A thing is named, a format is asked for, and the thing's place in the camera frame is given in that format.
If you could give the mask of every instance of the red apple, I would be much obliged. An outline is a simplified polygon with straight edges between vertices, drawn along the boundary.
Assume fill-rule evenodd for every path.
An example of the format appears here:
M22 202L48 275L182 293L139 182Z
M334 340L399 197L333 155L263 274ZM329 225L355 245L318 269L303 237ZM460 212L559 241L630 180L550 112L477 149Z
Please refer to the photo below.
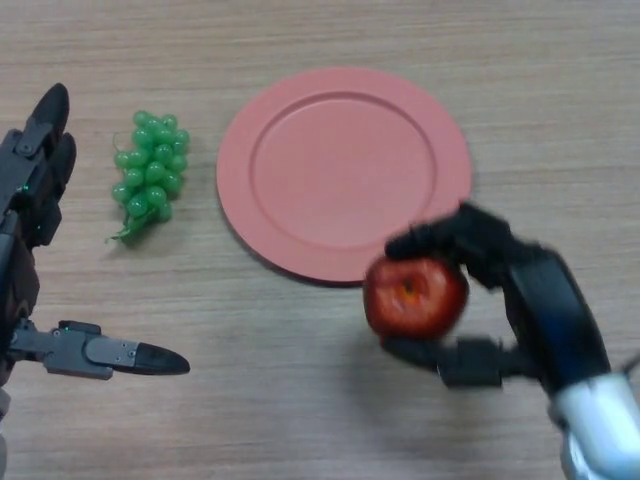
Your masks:
M442 260L375 261L365 277L364 308L380 337L436 340L457 323L469 295L462 272Z

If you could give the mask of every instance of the robotic hand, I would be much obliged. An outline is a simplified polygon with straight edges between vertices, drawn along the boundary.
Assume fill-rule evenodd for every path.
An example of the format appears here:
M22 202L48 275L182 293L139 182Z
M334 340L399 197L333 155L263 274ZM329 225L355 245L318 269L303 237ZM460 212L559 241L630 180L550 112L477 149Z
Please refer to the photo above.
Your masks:
M440 256L466 267L488 291L502 289L516 346L462 338L456 346L389 338L390 354L454 387L500 387L521 376L540 383L561 431L568 480L640 479L640 409L629 375L613 370L594 317L561 256L516 238L503 219L470 203L411 229L385 248L390 259Z
M64 133L69 94L54 85L36 105L24 131L0 144L0 387L17 361L41 362L49 373L108 380L114 371L178 375L182 356L161 347L102 335L98 325L61 321L39 332L29 320L40 290L33 249L49 245L62 220L59 202L75 165L76 145ZM0 388L0 420L9 397ZM0 445L0 479L6 450Z

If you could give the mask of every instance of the wood grain surface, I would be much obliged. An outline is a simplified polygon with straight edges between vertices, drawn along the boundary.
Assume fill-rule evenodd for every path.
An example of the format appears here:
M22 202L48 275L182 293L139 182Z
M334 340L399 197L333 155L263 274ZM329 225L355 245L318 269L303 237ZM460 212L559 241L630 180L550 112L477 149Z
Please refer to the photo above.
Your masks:
M184 354L180 378L19 365L8 480L560 479L533 384L450 393L383 355L358 290L292 282L236 242L215 191L242 106L284 76L358 65L428 89L464 131L473 197L574 269L614 362L640 347L640 3L635 0L3 0L0 129L53 83L79 157L33 319ZM194 137L175 219L119 227L112 137L144 108ZM510 339L479 288L458 329Z

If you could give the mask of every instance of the grapes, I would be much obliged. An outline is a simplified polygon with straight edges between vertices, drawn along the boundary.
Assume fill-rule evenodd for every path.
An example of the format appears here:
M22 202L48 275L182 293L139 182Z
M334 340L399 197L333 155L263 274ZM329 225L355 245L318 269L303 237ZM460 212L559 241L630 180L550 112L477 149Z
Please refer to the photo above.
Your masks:
M145 128L149 130L149 132L151 132L152 134L155 134L155 132L158 129L163 127L164 127L164 124L160 121L160 119L154 116L150 116L147 119L147 124L145 125Z
M172 158L173 150L169 145L166 144L158 145L153 152L153 160L165 166L171 161Z
M139 187L144 183L144 172L139 168L125 170L123 183L129 188Z
M131 134L131 142L138 148L149 149L153 146L154 136L145 128L138 128Z
M162 123L164 123L164 126L167 127L169 130L171 130L172 132L174 132L178 128L178 119L176 118L175 115L163 116Z
M131 200L131 189L124 183L118 183L111 190L111 196L120 205L125 205L129 200Z
M184 155L176 155L168 165L173 173L182 173L187 169L187 158Z
M191 136L189 135L189 132L187 132L186 130L178 130L175 135L175 141L179 143L184 143L185 145L189 145L189 142L191 141Z
M175 115L156 117L139 110L132 117L134 149L113 157L122 181L111 189L113 200L127 216L123 229L112 238L125 240L147 226L173 218L173 199L182 191L182 174L188 168L191 136L178 129Z
M153 140L156 145L170 144L173 142L173 135L174 134L171 130L163 126L155 131Z
M149 187L147 189L147 200L152 207L162 207L167 203L167 192L165 192L162 187Z
M129 203L127 203L127 213L133 218L141 217L148 211L149 201L143 193L137 193L129 200Z
M146 150L137 148L136 150L129 152L129 168L142 168L149 161L150 154Z
M173 172L166 172L164 178L160 182L160 186L164 188L168 194L177 195L182 190L182 178Z
M165 176L165 168L160 162L151 162L144 174L147 185L158 183Z

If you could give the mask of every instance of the plate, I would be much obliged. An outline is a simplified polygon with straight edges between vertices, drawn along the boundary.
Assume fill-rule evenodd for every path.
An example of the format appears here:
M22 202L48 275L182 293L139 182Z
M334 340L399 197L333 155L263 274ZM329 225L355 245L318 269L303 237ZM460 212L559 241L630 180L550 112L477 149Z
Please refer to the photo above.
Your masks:
M360 283L388 238L471 193L455 121L385 72L328 68L252 100L220 146L222 209L258 255L309 280Z

